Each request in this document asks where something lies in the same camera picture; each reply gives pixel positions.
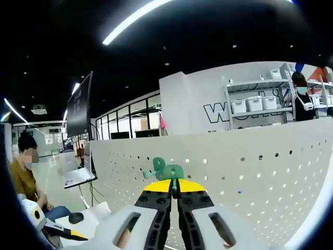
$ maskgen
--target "led light strip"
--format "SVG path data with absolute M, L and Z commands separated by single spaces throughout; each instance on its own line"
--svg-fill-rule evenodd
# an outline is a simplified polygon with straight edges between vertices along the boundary
M 137 19 L 141 18 L 148 12 L 166 4 L 172 0 L 153 0 L 146 4 L 144 7 L 137 10 L 135 13 L 127 17 L 121 24 L 119 24 L 103 41 L 104 45 L 109 45 L 121 32 L 123 32 L 128 26 L 134 23 Z

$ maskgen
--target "green dinosaur toy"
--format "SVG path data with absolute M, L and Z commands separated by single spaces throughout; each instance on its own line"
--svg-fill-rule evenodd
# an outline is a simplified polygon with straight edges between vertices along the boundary
M 155 175 L 156 179 L 158 179 L 159 181 L 172 180 L 172 189 L 174 191 L 177 191 L 176 180 L 184 179 L 183 168 L 177 164 L 165 165 L 165 161 L 160 157 L 154 158 L 152 160 L 152 164 L 154 167 L 154 171 L 143 172 L 144 178 L 149 179 Z

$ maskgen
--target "television screen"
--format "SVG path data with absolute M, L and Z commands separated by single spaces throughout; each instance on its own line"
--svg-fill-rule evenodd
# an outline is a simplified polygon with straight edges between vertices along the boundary
M 111 133 L 111 139 L 128 139 L 130 138 L 129 132 L 119 132 L 119 133 Z
M 89 92 L 93 72 L 83 80 L 67 103 L 67 134 L 68 137 L 89 133 Z
M 160 136 L 159 129 L 148 129 L 148 130 L 141 130 L 141 131 L 135 131 L 136 138 L 142 138 L 142 137 L 156 137 Z

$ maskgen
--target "desk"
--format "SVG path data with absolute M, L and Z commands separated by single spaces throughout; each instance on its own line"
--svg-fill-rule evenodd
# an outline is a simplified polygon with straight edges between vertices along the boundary
M 68 216 L 56 219 L 56 223 L 64 226 L 67 229 L 75 230 L 76 232 L 86 236 L 88 239 L 91 239 L 95 235 L 96 227 L 111 215 L 111 211 L 106 202 L 83 210 L 81 213 L 83 213 L 84 220 L 77 224 L 69 223 Z M 60 240 L 64 247 L 78 246 L 85 242 L 67 240 L 64 238 L 60 238 Z

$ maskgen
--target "white wall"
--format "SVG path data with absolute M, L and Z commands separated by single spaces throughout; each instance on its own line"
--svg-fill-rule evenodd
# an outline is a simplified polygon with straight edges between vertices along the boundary
M 270 69 L 277 69 L 283 63 L 282 61 L 247 62 L 198 71 L 188 75 L 179 72 L 160 79 L 163 117 L 169 135 L 229 129 L 227 106 L 224 106 L 225 112 L 218 120 L 219 111 L 223 111 L 223 105 L 226 101 L 221 76 L 227 80 L 232 79 L 234 83 L 260 80 L 261 74 L 265 76 Z M 305 65 L 302 73 L 308 78 L 315 69 L 314 66 Z M 234 98 L 255 95 L 258 95 L 258 91 L 238 94 Z M 269 95 L 272 95 L 272 91 L 266 92 L 266 96 Z M 210 115 L 215 116 L 215 121 L 209 119 L 209 114 L 206 112 L 207 107 L 214 108 L 214 105 L 215 113 Z M 248 118 L 246 121 L 234 120 L 234 128 L 264 126 L 268 123 L 281 121 L 282 116 L 270 116 L 269 120 L 252 120 L 252 118 Z
M 50 129 L 59 129 L 59 133 L 50 134 Z M 61 127 L 44 127 L 38 129 L 27 129 L 33 131 L 33 137 L 37 143 L 37 151 L 40 157 L 51 155 L 63 150 Z
M 11 147 L 11 124 L 8 122 L 5 122 L 4 124 L 4 134 L 5 134 L 5 150 L 6 150 L 6 157 L 7 157 L 7 161 L 9 163 L 12 163 L 13 160 L 13 153 L 12 153 L 12 147 Z

